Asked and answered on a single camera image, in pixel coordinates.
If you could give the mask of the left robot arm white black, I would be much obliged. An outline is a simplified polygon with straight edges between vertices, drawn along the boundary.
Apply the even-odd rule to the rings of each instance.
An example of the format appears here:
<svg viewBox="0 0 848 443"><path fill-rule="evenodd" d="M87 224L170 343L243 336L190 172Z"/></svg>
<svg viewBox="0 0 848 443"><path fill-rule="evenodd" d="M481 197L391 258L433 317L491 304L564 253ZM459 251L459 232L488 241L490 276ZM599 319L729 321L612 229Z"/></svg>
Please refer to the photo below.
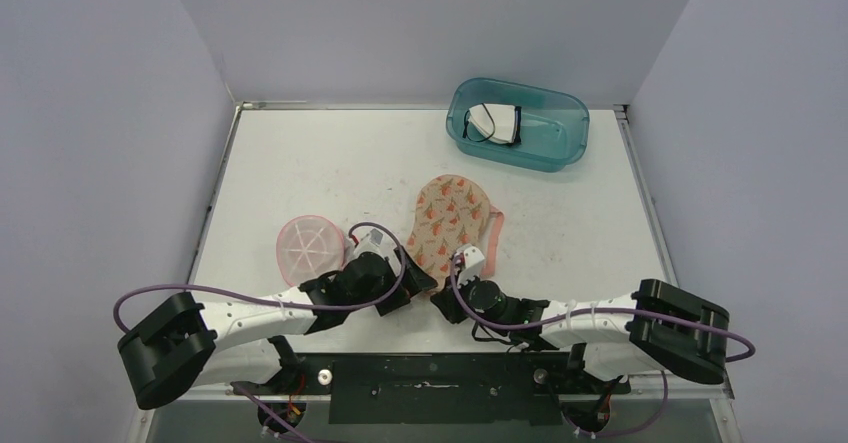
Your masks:
<svg viewBox="0 0 848 443"><path fill-rule="evenodd" d="M263 395L295 389L306 371L288 336L338 327L360 308L385 316L436 288L405 250L394 254L398 268L366 251L340 270L266 297L231 292L226 302L200 302L195 286L169 296L117 345L137 406L160 408L193 387L218 383L245 383Z"/></svg>

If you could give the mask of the floral mesh laundry bag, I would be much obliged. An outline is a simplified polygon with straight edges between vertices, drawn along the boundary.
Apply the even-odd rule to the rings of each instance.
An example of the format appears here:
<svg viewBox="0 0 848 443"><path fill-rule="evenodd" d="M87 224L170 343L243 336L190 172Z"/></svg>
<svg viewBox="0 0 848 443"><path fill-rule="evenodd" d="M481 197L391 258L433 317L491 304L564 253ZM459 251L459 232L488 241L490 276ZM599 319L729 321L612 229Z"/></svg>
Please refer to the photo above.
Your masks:
<svg viewBox="0 0 848 443"><path fill-rule="evenodd" d="M406 250L438 288L448 277L451 255L467 244L483 251L482 275L492 277L504 221L503 212L477 183L459 175L440 175L418 193Z"/></svg>

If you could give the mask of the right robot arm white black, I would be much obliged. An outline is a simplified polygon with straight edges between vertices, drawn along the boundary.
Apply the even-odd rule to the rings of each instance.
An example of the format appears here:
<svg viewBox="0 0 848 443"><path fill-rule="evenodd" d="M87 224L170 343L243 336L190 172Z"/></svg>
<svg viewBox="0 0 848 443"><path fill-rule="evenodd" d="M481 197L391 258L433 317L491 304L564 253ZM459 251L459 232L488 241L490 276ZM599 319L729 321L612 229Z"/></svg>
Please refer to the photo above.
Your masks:
<svg viewBox="0 0 848 443"><path fill-rule="evenodd" d="M471 319L526 351L564 350L568 384L593 390L619 376L667 370L699 384L723 382L729 313L656 279L631 294L563 303L505 295L493 281L450 284L431 303L452 324Z"/></svg>

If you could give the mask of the teal plastic bin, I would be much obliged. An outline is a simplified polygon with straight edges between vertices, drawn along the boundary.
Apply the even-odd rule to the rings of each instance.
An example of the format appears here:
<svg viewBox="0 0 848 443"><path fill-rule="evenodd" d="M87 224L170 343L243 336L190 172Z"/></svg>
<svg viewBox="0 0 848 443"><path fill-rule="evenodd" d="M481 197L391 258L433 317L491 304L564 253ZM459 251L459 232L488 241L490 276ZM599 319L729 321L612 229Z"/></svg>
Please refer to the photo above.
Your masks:
<svg viewBox="0 0 848 443"><path fill-rule="evenodd" d="M490 78L461 83L445 122L462 152L542 172L581 159L589 127L588 108L572 95Z"/></svg>

